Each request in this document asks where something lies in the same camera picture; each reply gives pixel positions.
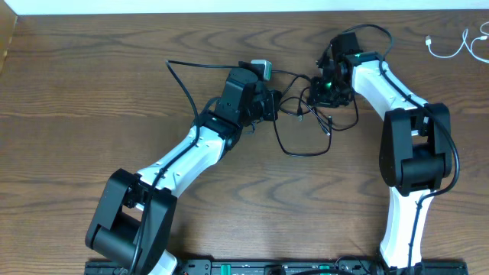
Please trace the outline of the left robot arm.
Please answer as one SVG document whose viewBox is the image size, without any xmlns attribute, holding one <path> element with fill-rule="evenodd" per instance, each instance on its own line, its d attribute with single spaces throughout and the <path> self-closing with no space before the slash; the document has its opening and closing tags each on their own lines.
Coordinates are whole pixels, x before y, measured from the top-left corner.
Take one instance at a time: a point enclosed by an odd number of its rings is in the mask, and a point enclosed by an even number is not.
<svg viewBox="0 0 489 275">
<path fill-rule="evenodd" d="M 105 184 L 85 244 L 131 274 L 173 274 L 167 251 L 178 198 L 239 141 L 243 128 L 275 121 L 279 91 L 266 86 L 269 69 L 231 69 L 214 110 L 205 109 L 185 138 L 157 162 L 130 173 L 116 170 Z"/>
</svg>

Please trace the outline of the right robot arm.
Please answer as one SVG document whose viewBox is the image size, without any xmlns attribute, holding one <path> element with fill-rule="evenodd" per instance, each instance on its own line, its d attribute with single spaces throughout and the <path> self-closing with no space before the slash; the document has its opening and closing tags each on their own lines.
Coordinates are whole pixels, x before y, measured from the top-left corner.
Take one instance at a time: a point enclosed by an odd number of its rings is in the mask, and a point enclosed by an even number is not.
<svg viewBox="0 0 489 275">
<path fill-rule="evenodd" d="M 421 274 L 428 208 L 452 170 L 450 114 L 412 93 L 352 31 L 334 37 L 317 60 L 308 105 L 338 108 L 363 96 L 383 121 L 379 167 L 390 193 L 387 227 L 372 273 Z"/>
</svg>

